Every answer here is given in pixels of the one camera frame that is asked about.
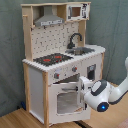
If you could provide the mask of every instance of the tiled backsplash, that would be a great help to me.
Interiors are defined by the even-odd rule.
[[[35,27],[31,32],[33,58],[66,50],[72,34],[78,33],[78,27],[79,22]],[[73,38],[73,43],[78,46],[77,35]]]

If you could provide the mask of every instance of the gray wall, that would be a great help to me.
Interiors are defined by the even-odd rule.
[[[106,48],[103,78],[120,84],[126,76],[124,61],[128,56],[128,1],[90,1],[92,4],[90,20],[87,21],[86,43]],[[51,1],[0,1],[0,116],[16,110],[16,106],[25,101],[22,66],[25,55],[20,4],[45,2]]]

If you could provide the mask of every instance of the toy kitchen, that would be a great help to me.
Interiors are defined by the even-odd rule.
[[[90,4],[21,5],[26,109],[46,128],[90,119],[90,106],[80,103],[79,77],[100,80],[105,52],[85,43]]]

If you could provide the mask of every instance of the stovetop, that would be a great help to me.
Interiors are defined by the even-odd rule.
[[[40,58],[36,58],[33,61],[48,67],[57,63],[61,63],[63,61],[67,61],[69,59],[73,59],[73,57],[61,53],[54,53]]]

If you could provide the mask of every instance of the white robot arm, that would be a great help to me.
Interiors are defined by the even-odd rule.
[[[105,80],[99,80],[93,84],[86,77],[81,76],[78,83],[78,105],[84,107],[88,104],[98,112],[104,112],[110,104],[117,104],[128,91],[128,57],[125,61],[127,69],[126,79],[118,86],[114,87]]]

